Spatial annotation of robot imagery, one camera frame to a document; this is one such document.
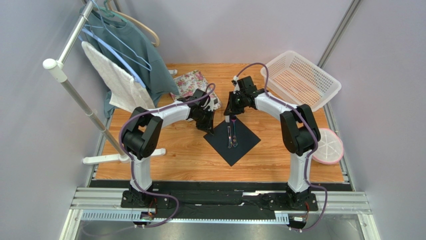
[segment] black square cloth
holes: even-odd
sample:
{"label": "black square cloth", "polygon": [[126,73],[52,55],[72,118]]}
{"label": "black square cloth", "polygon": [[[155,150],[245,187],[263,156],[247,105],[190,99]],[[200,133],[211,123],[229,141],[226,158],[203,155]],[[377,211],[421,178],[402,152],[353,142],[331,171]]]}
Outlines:
{"label": "black square cloth", "polygon": [[[234,135],[234,125],[232,121],[230,124],[232,135]],[[236,147],[228,148],[228,128],[225,121],[214,128],[214,135],[206,134],[204,136],[204,139],[231,167],[261,141],[261,139],[238,118],[235,122],[235,128],[236,141],[238,143]]]}

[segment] laundry basket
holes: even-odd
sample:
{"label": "laundry basket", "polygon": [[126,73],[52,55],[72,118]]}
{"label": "laundry basket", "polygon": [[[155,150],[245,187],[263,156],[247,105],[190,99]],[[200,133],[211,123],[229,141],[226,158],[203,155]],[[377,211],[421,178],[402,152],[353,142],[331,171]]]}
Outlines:
{"label": "laundry basket", "polygon": [[[266,64],[268,87],[284,101],[307,104],[313,112],[322,108],[342,88],[330,74],[294,51],[286,51]],[[260,70],[266,81],[266,69]]]}

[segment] white wall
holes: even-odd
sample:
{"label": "white wall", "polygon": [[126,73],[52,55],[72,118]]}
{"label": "white wall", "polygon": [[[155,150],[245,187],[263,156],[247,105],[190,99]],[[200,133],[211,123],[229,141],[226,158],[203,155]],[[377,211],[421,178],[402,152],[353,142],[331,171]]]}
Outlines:
{"label": "white wall", "polygon": [[[0,239],[57,240],[100,132],[42,67],[57,58],[81,2],[4,1],[0,9]],[[79,44],[64,68],[103,115],[105,85]]]}
{"label": "white wall", "polygon": [[356,186],[383,240],[426,235],[426,1],[363,1],[326,63]]}
{"label": "white wall", "polygon": [[317,63],[351,0],[121,0],[153,29],[166,63],[267,63],[294,50]]}

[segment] floral cloth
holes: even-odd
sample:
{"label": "floral cloth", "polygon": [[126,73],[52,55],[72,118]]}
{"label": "floral cloth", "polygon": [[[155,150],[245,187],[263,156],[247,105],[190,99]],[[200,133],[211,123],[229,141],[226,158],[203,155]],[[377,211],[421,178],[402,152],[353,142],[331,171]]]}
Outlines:
{"label": "floral cloth", "polygon": [[[194,70],[192,72],[188,72],[182,76],[178,76],[174,79],[174,82],[179,89],[179,96],[170,93],[171,98],[176,101],[179,98],[184,98],[187,96],[192,96],[197,89],[201,89],[203,91],[206,90],[207,85],[209,84],[206,78],[201,74],[199,70]],[[222,107],[222,103],[219,100],[216,93],[210,94],[210,100],[214,103],[214,109],[218,109]]]}

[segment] wooden hanger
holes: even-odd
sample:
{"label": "wooden hanger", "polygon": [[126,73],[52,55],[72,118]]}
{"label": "wooden hanger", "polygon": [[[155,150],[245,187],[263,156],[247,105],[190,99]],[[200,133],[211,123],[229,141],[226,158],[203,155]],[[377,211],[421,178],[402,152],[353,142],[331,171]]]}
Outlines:
{"label": "wooden hanger", "polygon": [[155,42],[151,42],[154,45],[154,47],[158,47],[160,45],[160,38],[159,38],[159,36],[153,30],[151,30],[149,27],[147,27],[146,25],[144,25],[143,23],[141,23],[140,21],[134,19],[133,17],[131,17],[129,15],[126,15],[126,14],[124,14],[122,12],[114,10],[113,6],[111,5],[111,0],[106,0],[106,6],[107,6],[108,10],[110,10],[111,12],[114,12],[116,14],[121,15],[125,19],[127,19],[130,22],[134,23],[136,26],[140,27],[141,29],[144,29],[149,34],[151,34],[154,37],[154,39],[155,39]]}

